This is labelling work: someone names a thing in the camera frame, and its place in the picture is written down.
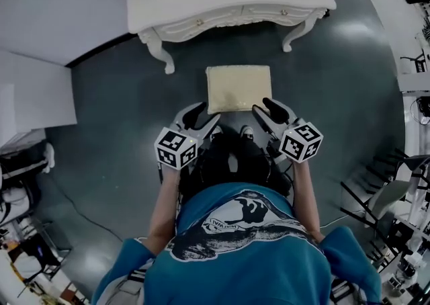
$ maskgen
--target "curved table leg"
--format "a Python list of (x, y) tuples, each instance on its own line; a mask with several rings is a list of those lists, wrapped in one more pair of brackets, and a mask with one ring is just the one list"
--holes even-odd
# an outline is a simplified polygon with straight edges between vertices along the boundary
[(153, 29), (148, 29), (138, 33), (140, 41), (148, 46), (150, 54), (161, 61), (166, 63), (165, 72), (167, 75), (175, 72), (175, 64), (171, 55), (166, 52), (162, 45), (163, 41), (159, 38), (158, 34)]
[(315, 10), (312, 12), (306, 20), (299, 24), (295, 29), (293, 29), (282, 41), (282, 49), (284, 52), (291, 52), (291, 41), (303, 36), (314, 27), (314, 24), (318, 18), (321, 18), (326, 10)]

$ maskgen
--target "drawer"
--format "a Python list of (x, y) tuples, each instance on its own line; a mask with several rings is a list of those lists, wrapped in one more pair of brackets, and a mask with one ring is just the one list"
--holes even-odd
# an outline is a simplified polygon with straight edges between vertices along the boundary
[(243, 7), (242, 15), (279, 15), (290, 17), (308, 17), (314, 9), (302, 9), (287, 5), (252, 4)]
[(222, 9), (205, 12), (181, 21), (155, 27), (155, 31), (163, 41), (186, 41), (198, 34), (216, 26), (235, 25), (235, 20), (240, 17), (242, 5), (224, 7)]

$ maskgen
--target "sneaker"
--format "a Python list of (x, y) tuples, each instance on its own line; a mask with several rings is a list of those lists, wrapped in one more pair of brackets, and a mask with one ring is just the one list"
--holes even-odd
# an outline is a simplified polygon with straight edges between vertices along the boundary
[(254, 141), (254, 130), (250, 126), (243, 126), (241, 128), (241, 138)]
[(222, 134), (222, 133), (223, 133), (223, 131), (222, 131), (222, 128), (220, 126), (215, 127), (215, 129), (210, 134), (210, 141), (213, 141), (217, 134)]

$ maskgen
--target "black pants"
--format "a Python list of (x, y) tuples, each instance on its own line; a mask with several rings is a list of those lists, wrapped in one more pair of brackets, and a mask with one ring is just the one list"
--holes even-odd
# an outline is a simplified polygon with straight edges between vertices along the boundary
[[(230, 153), (237, 159), (237, 172), (230, 172)], [(215, 136), (208, 150), (200, 157), (191, 175), (188, 168), (181, 172), (179, 190), (182, 204), (200, 191), (228, 182), (247, 182), (271, 188), (288, 196), (291, 183), (272, 160), (252, 141), (246, 138), (231, 139), (224, 134)]]

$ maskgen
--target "concrete floor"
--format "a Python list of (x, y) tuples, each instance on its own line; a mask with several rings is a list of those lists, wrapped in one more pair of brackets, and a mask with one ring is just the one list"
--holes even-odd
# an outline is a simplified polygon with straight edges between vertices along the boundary
[[(84, 294), (91, 295), (110, 268), (120, 241), (78, 216), (61, 192), (122, 238), (145, 235), (159, 190), (153, 142), (178, 110), (207, 99), (207, 66), (269, 65), (273, 98), (325, 135), (310, 162), (321, 224), (342, 216), (341, 204), (355, 209), (339, 182), (353, 185), (374, 155), (403, 148), (403, 106), (371, 1), (336, 2), (337, 10), (293, 42), (290, 53), (281, 48), (290, 28), (262, 23), (165, 44), (176, 62), (174, 75), (165, 75), (137, 38), (73, 69), (78, 125), (47, 130), (56, 167), (39, 177), (38, 215), (54, 220), (56, 233), (73, 246), (64, 271)], [(237, 130), (248, 123), (256, 141), (265, 140), (250, 113), (223, 121)]]

